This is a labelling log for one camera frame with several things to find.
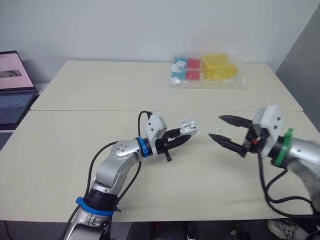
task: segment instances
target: laptop screen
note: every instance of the laptop screen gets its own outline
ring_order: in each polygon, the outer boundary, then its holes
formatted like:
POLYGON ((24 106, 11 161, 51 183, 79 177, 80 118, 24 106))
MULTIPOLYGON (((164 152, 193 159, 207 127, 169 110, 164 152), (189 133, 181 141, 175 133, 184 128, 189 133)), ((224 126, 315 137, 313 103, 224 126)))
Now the laptop screen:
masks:
POLYGON ((0 52, 0 91, 34 88, 16 51, 0 52))

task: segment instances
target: white table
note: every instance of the white table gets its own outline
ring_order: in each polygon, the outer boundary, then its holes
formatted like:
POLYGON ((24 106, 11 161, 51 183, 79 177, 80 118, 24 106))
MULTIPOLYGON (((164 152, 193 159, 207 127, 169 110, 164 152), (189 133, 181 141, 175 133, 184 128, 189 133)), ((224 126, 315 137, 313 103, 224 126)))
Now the white table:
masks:
POLYGON ((170 63, 67 61, 32 110, 301 111, 267 64, 246 64, 242 90, 169 87, 170 63))
MULTIPOLYGON (((84 194, 87 172, 95 153, 104 145, 137 136, 137 111, 31 111, 0 152, 0 219, 65 222, 75 200, 84 194)), ((208 133, 224 134, 242 143, 246 130, 221 121, 223 114, 253 118, 245 111, 161 111, 168 128, 183 117, 195 117, 199 131, 186 144, 164 156, 144 159, 140 175, 120 202, 115 221, 192 221, 278 218, 265 203, 259 182, 257 156, 240 158, 208 133)), ((283 111, 284 126, 294 135, 316 140, 319 133, 300 111, 283 111)), ((96 167, 109 155, 104 151, 96 167)), ((279 173, 266 159, 265 177, 279 173)), ((127 182, 135 169, 130 171, 127 182)), ((275 198, 308 196, 293 173, 271 189, 275 198)), ((280 204, 293 214, 310 214, 301 201, 280 204)))

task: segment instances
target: laptop keyboard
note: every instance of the laptop keyboard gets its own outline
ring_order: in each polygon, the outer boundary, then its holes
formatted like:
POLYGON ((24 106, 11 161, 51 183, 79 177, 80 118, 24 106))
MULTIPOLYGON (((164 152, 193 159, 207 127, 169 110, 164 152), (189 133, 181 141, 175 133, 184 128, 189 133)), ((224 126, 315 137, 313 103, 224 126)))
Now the laptop keyboard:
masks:
POLYGON ((24 107, 32 96, 32 94, 0 96, 0 108, 24 107))
POLYGON ((11 137, 12 132, 0 132, 0 151, 5 146, 8 139, 11 137))

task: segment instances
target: red block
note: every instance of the red block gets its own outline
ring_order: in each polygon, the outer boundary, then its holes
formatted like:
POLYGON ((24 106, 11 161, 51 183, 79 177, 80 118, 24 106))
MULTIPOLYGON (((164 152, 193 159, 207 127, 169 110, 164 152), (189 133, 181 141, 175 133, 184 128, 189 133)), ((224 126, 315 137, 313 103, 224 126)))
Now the red block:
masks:
POLYGON ((199 69, 200 68, 200 60, 188 58, 188 62, 186 65, 187 69, 199 69))
POLYGON ((186 79, 187 80, 199 80, 200 79, 200 71, 199 70, 187 70, 186 71, 186 79))

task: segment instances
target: blue clamp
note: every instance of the blue clamp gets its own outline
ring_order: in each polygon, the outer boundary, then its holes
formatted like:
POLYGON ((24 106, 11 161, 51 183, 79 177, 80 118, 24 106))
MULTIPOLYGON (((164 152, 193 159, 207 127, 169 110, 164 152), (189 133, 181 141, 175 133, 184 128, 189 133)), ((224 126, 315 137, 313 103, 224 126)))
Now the blue clamp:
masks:
POLYGON ((101 215, 101 216, 112 216, 114 214, 114 211, 96 210, 94 208, 87 206, 84 199, 80 196, 75 200, 75 202, 79 204, 85 211, 91 214, 101 215))
POLYGON ((142 137, 138 136, 138 140, 139 140, 139 143, 140 143, 141 148, 142 148, 143 156, 145 158, 147 158, 149 156, 148 148, 146 147, 146 144, 145 144, 145 142, 144 142, 142 137))

